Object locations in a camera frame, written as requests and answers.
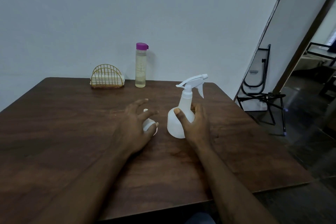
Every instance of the left hand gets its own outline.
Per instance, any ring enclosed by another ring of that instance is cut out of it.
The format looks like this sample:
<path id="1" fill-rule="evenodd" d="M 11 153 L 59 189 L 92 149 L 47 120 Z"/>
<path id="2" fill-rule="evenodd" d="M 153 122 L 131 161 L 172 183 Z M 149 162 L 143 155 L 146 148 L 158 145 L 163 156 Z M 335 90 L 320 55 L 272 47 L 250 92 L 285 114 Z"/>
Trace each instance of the left hand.
<path id="1" fill-rule="evenodd" d="M 149 142 L 159 123 L 152 124 L 146 132 L 144 132 L 142 124 L 150 116 L 159 112 L 148 110 L 137 115 L 138 107 L 147 102 L 148 99 L 139 99 L 127 106 L 112 136 L 114 147 L 121 147 L 122 150 L 133 154 Z"/>

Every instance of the forearm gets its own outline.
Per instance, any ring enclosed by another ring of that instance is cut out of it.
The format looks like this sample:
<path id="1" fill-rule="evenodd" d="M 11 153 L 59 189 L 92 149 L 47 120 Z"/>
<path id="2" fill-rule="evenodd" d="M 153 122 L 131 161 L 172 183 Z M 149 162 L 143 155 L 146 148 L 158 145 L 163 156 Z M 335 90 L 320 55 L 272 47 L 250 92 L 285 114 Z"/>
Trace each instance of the forearm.
<path id="1" fill-rule="evenodd" d="M 202 147 L 196 152 L 223 223 L 277 223 L 210 147 Z"/>
<path id="2" fill-rule="evenodd" d="M 92 223 L 129 153 L 109 147 L 37 216 L 32 223 Z"/>

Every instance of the white spray bottle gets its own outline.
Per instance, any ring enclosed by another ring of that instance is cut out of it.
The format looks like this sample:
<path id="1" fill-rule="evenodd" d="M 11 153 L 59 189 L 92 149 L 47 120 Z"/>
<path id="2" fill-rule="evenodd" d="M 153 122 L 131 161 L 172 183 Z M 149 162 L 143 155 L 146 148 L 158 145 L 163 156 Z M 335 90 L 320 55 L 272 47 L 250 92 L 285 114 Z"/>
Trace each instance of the white spray bottle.
<path id="1" fill-rule="evenodd" d="M 193 122 L 195 119 L 195 114 L 190 110 L 191 108 L 191 100 L 193 98 L 193 92 L 192 88 L 197 88 L 198 93 L 203 96 L 203 83 L 204 80 L 208 78 L 207 74 L 200 74 L 194 77 L 191 77 L 183 82 L 181 82 L 179 85 L 176 85 L 176 87 L 184 88 L 182 91 L 182 96 L 180 99 L 180 103 L 178 104 L 178 107 L 174 107 L 168 112 L 168 122 L 167 122 L 167 129 L 168 132 L 176 138 L 185 138 L 184 131 L 182 128 L 181 122 L 178 120 L 174 113 L 175 108 L 181 109 L 189 122 Z"/>

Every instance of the purple bottle cap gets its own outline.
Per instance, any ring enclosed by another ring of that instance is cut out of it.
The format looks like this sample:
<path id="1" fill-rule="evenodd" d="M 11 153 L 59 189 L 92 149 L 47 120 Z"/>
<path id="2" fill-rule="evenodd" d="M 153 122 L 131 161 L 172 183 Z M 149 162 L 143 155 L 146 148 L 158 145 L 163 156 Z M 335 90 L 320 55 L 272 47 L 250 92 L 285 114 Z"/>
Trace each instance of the purple bottle cap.
<path id="1" fill-rule="evenodd" d="M 140 51 L 147 51 L 148 45 L 145 43 L 136 43 L 136 49 Z"/>

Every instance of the table in background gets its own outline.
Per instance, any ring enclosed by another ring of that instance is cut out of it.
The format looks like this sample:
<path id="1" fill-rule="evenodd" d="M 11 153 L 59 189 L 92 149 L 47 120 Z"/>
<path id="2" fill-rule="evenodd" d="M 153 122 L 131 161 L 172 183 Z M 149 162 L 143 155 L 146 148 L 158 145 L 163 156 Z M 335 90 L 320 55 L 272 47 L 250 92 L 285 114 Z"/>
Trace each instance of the table in background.
<path id="1" fill-rule="evenodd" d="M 26 222 L 85 171 L 107 148 L 127 104 L 157 109 L 157 134 L 124 166 L 100 219 L 212 199 L 204 170 L 184 139 L 167 131 L 168 111 L 181 97 L 178 82 L 133 80 L 93 90 L 86 78 L 46 78 L 0 113 L 0 222 Z M 216 84 L 204 83 L 212 145 L 252 192 L 313 180 L 271 136 Z"/>

